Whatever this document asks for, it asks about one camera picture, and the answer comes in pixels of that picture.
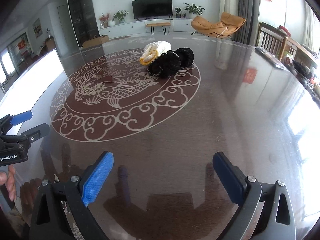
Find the person's left hand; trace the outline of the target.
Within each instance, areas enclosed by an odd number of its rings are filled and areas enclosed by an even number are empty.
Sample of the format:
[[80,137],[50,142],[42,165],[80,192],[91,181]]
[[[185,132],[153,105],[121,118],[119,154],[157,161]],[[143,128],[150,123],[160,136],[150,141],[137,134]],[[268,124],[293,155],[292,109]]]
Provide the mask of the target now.
[[5,185],[9,194],[9,199],[11,201],[16,200],[16,197],[17,197],[15,174],[16,174],[16,170],[13,165],[8,166],[7,173],[3,171],[0,172],[1,186]]

